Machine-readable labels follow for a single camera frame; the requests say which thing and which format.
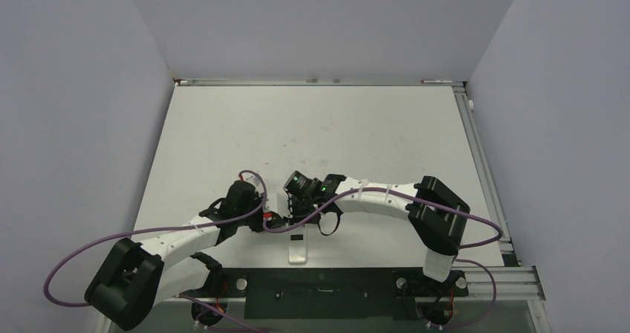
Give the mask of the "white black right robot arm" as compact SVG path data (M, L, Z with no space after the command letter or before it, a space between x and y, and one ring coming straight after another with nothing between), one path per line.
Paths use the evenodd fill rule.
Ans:
M424 176L419 183L378 184L367 179L328 174L323 180L294 171L283 190L303 219L329 203L323 213L370 213L409 222L426 247L421 288L439 294L449 285L449 275L459 253L470 206L442 181Z

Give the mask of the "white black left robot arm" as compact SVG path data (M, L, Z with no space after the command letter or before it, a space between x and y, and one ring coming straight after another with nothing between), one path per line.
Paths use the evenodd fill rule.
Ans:
M234 181L227 194L215 200L186 224L136 242L117 241L84 299L121 329L137 327L155 305L180 293L218 292L221 264L204 250L220 245L240 227L263 231L264 220L282 222L276 202L268 203L261 187Z

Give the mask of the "white red remote control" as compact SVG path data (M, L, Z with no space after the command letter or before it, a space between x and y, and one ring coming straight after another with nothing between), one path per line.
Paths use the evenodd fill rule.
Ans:
M288 264L305 265L308 262L308 238L304 225L289 234Z

